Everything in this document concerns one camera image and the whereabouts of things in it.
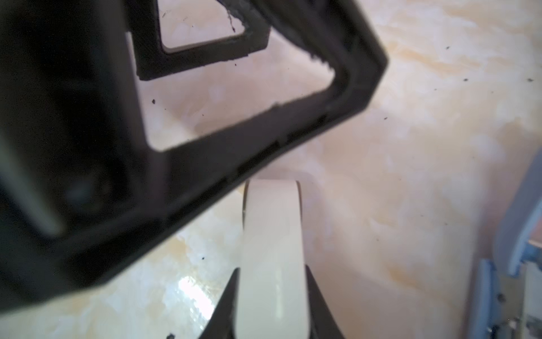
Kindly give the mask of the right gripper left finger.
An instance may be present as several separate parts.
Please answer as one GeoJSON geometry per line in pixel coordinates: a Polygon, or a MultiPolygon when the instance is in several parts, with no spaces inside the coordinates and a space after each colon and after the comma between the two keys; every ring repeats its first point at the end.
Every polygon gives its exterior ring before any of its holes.
{"type": "Polygon", "coordinates": [[[234,305],[237,296],[239,268],[234,269],[199,339],[234,339],[234,305]]]}

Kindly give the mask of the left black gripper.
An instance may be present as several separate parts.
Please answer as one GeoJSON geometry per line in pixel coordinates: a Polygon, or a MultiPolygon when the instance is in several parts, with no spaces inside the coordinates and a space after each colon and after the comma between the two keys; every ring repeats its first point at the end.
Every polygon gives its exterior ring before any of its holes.
{"type": "Polygon", "coordinates": [[[1,3],[1,311],[87,288],[134,205],[122,1],[1,3]]]}

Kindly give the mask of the light blue mini stapler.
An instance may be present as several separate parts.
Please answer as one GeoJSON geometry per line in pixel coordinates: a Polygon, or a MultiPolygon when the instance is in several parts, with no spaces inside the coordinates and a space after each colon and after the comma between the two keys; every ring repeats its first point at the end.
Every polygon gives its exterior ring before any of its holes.
{"type": "Polygon", "coordinates": [[[541,337],[541,154],[478,263],[467,338],[541,337]]]}

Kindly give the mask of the white mini stapler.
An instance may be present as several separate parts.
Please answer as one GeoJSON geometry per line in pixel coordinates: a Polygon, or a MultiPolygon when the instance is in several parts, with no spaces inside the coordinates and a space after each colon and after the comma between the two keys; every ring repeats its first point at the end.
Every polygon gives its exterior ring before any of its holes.
{"type": "Polygon", "coordinates": [[[252,179],[234,316],[236,338],[308,338],[301,202],[295,181],[252,179]]]}

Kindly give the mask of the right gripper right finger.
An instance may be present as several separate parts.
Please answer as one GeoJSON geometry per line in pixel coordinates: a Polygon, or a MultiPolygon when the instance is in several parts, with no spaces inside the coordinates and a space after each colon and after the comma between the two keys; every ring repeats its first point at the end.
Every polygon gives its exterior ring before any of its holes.
{"type": "Polygon", "coordinates": [[[308,265],[305,265],[309,295],[310,339],[345,339],[308,265]]]}

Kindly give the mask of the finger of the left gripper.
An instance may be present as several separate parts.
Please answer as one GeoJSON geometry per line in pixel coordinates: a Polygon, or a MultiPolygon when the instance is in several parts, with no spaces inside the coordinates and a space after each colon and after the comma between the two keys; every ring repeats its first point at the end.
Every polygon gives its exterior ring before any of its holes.
{"type": "Polygon", "coordinates": [[[328,88],[167,151],[145,141],[138,107],[132,139],[107,188],[106,211],[63,242],[79,288],[103,284],[283,153],[364,111],[388,58],[355,1],[250,1],[285,38],[335,73],[328,88]]]}
{"type": "Polygon", "coordinates": [[[217,62],[246,57],[268,46],[270,24],[250,1],[220,1],[230,18],[241,21],[244,32],[216,40],[169,48],[162,42],[157,1],[125,1],[136,73],[151,81],[217,62]]]}

